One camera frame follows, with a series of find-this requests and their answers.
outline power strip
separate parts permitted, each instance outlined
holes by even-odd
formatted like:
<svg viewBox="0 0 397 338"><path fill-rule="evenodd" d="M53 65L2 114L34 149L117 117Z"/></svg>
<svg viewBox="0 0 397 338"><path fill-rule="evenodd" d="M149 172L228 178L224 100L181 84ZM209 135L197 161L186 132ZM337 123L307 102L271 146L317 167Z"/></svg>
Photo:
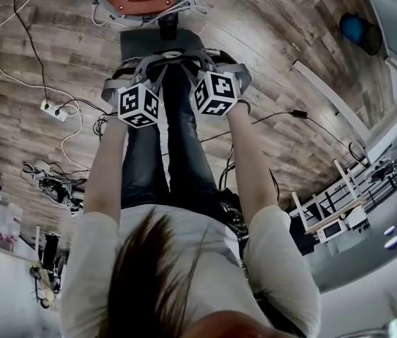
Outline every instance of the power strip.
<svg viewBox="0 0 397 338"><path fill-rule="evenodd" d="M48 108L46 108L47 105L47 101L44 99L42 100L42 104L41 104L41 110L44 111L45 113L53 116L54 118L60 120L60 121L65 121L65 119L68 118L68 113L65 110L65 108L61 108L61 109L57 109L57 105L53 104L51 101L48 100Z"/></svg>

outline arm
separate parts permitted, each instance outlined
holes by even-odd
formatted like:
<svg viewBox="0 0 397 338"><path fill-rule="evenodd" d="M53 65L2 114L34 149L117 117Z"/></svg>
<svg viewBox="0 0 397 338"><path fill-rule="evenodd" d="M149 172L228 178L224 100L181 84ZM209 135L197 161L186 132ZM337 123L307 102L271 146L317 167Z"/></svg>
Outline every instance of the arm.
<svg viewBox="0 0 397 338"><path fill-rule="evenodd" d="M277 205L277 192L269 165L252 126L247 106L236 104L227 114L232 132L236 180L247 225L262 208Z"/></svg>
<svg viewBox="0 0 397 338"><path fill-rule="evenodd" d="M123 144L127 125L110 118L95 155L84 193L84 213L98 212L120 222Z"/></svg>

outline leg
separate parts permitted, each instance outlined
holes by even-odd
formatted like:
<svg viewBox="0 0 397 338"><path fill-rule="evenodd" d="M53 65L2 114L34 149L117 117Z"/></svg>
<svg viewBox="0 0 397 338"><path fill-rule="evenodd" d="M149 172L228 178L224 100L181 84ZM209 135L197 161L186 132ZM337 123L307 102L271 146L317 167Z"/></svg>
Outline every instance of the leg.
<svg viewBox="0 0 397 338"><path fill-rule="evenodd" d="M122 209L168 204L168 200L158 126L128 127L128 147L122 167Z"/></svg>
<svg viewBox="0 0 397 338"><path fill-rule="evenodd" d="M205 152L197 137L196 119L189 102L191 83L180 65L170 65L163 79L169 124L170 191L176 206L220 220L218 190Z"/></svg>

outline person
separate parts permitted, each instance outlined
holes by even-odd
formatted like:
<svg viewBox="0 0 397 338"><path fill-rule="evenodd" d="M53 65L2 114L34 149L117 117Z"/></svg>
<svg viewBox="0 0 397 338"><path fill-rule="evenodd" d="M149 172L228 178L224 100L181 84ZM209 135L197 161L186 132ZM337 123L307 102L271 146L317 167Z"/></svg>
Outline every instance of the person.
<svg viewBox="0 0 397 338"><path fill-rule="evenodd" d="M170 188L157 125L134 129L110 119L61 290L63 336L316 337L320 294L277 205L247 105L227 114L249 231L240 257L180 65L168 66L162 87Z"/></svg>

